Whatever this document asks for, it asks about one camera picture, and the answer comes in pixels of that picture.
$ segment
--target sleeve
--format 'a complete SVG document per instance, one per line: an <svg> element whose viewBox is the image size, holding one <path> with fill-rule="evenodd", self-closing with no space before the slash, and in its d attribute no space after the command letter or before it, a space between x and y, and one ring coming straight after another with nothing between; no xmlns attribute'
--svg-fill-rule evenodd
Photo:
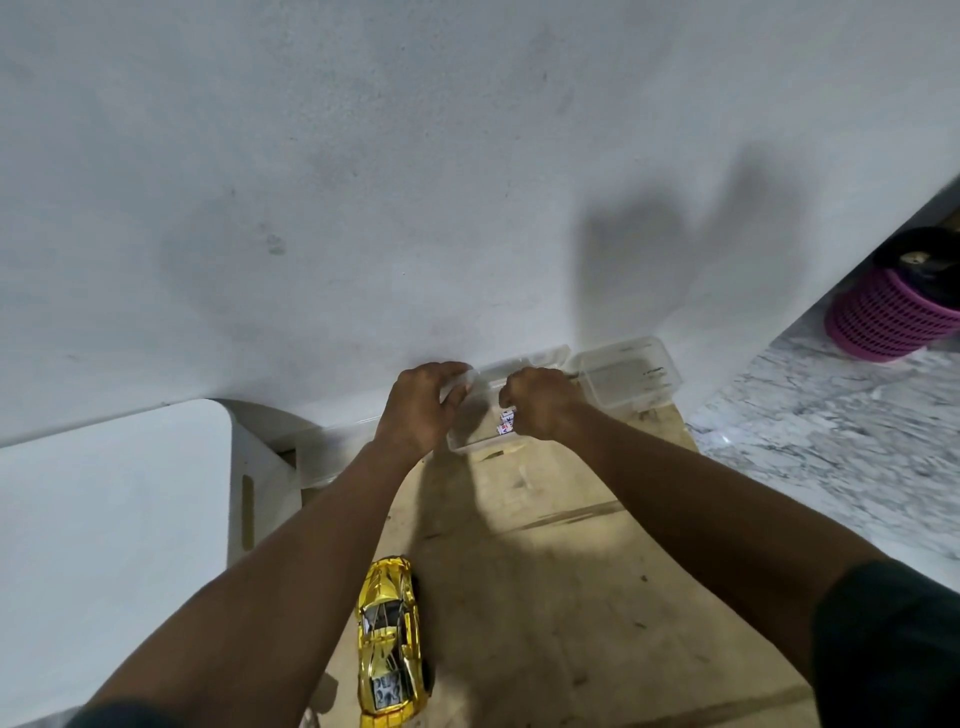
<svg viewBox="0 0 960 728"><path fill-rule="evenodd" d="M81 710L66 728L180 728L175 720L137 700L122 700Z"/></svg>
<svg viewBox="0 0 960 728"><path fill-rule="evenodd" d="M845 574L813 617L824 728L960 725L960 595L898 561Z"/></svg>

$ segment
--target toy car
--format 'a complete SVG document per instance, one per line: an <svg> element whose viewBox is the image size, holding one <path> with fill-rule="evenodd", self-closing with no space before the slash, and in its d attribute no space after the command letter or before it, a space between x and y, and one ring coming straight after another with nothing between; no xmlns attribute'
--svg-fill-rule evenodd
<svg viewBox="0 0 960 728"><path fill-rule="evenodd" d="M360 728L393 728L415 716L433 690L420 655L420 610L410 562L374 561L357 600Z"/></svg>

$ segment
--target pink basket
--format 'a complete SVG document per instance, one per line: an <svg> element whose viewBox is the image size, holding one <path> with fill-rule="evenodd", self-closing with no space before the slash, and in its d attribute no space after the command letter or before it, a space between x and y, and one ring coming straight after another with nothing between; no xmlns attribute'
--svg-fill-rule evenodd
<svg viewBox="0 0 960 728"><path fill-rule="evenodd" d="M824 323L851 356L893 361L960 331L960 310L928 301L891 269L874 268L834 299Z"/></svg>

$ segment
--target hand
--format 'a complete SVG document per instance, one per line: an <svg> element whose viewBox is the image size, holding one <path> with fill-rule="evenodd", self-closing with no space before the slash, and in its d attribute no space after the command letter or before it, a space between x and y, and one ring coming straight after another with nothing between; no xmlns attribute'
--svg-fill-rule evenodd
<svg viewBox="0 0 960 728"><path fill-rule="evenodd" d="M440 402L440 390L469 369L460 361L431 362L400 372L373 440L400 448L415 461L440 444L453 425L457 407L469 392L461 384Z"/></svg>
<svg viewBox="0 0 960 728"><path fill-rule="evenodd" d="M571 405L586 404L580 387L558 369L526 367L507 377L500 406L516 407L514 430L538 440L554 440Z"/></svg>

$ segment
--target tire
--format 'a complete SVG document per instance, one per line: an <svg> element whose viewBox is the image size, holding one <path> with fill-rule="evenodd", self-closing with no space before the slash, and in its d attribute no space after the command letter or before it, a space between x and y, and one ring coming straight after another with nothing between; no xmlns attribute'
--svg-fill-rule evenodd
<svg viewBox="0 0 960 728"><path fill-rule="evenodd" d="M420 674L423 676L423 686L426 688L426 694L433 694L433 683L435 675L433 674L433 666L430 665L426 660L420 661Z"/></svg>

